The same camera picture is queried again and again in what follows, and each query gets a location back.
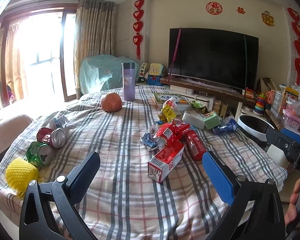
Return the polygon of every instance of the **green soda can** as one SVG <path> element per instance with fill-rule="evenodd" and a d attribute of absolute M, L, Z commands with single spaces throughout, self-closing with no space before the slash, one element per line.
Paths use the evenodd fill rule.
<path fill-rule="evenodd" d="M 46 143 L 32 142 L 28 146 L 26 157 L 32 165 L 44 167 L 48 166 L 54 160 L 54 152 Z"/>

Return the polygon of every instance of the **green box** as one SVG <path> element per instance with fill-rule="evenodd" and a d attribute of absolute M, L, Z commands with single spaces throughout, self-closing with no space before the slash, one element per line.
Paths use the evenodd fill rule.
<path fill-rule="evenodd" d="M 209 130 L 211 128 L 214 128 L 221 124 L 219 116 L 216 114 L 215 111 L 212 111 L 211 113 L 205 114 L 203 116 L 203 121 L 206 125 L 206 128 Z"/>

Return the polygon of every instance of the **flat screen tv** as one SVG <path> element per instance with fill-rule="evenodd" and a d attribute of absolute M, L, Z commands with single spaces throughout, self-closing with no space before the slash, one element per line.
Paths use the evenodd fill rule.
<path fill-rule="evenodd" d="M 169 72 L 179 29 L 170 29 Z M 242 33 L 204 28 L 182 28 L 172 74 L 213 81 L 230 87 L 254 88 L 258 66 L 259 39 Z"/>

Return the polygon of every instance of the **tv screen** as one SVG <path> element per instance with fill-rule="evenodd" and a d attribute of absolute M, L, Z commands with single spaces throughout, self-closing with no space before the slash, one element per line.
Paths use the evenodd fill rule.
<path fill-rule="evenodd" d="M 179 29 L 170 29 L 169 71 Z M 259 39 L 242 33 L 204 28 L 182 28 L 172 74 L 213 81 L 244 89 L 247 41 L 247 87 L 254 88 Z"/>

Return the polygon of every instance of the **chinese new year decoration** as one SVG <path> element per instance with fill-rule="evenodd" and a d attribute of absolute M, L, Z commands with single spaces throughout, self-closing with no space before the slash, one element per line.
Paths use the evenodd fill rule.
<path fill-rule="evenodd" d="M 294 65 L 296 68 L 296 72 L 297 72 L 297 85 L 299 85 L 300 83 L 300 25 L 298 24 L 298 22 L 300 21 L 300 15 L 298 14 L 298 12 L 296 12 L 294 9 L 292 8 L 288 8 L 287 9 L 288 13 L 290 14 L 291 18 L 292 18 L 292 28 L 293 31 L 295 32 L 295 34 L 297 35 L 298 39 L 294 41 L 294 46 L 296 47 L 296 51 L 297 51 L 297 57 L 294 60 Z"/>
<path fill-rule="evenodd" d="M 265 11 L 261 14 L 262 16 L 262 21 L 270 26 L 270 27 L 273 27 L 274 26 L 274 19 L 273 17 L 271 16 L 271 14 L 268 12 L 268 11 Z"/>
<path fill-rule="evenodd" d="M 133 13 L 133 17 L 137 21 L 132 25 L 133 30 L 136 32 L 136 35 L 133 36 L 132 41 L 137 46 L 137 50 L 136 50 L 137 59 L 140 59 L 140 44 L 142 42 L 142 35 L 140 35 L 140 32 L 143 27 L 143 22 L 141 22 L 140 20 L 144 14 L 144 11 L 141 10 L 144 3 L 145 0 L 137 0 L 134 2 L 134 6 L 137 8 L 137 11 Z"/>
<path fill-rule="evenodd" d="M 237 12 L 241 13 L 241 14 L 245 14 L 245 11 L 244 11 L 244 9 L 242 7 L 238 7 L 237 8 Z"/>
<path fill-rule="evenodd" d="M 217 2 L 209 2 L 206 5 L 206 10 L 209 14 L 218 15 L 222 13 L 222 6 Z"/>

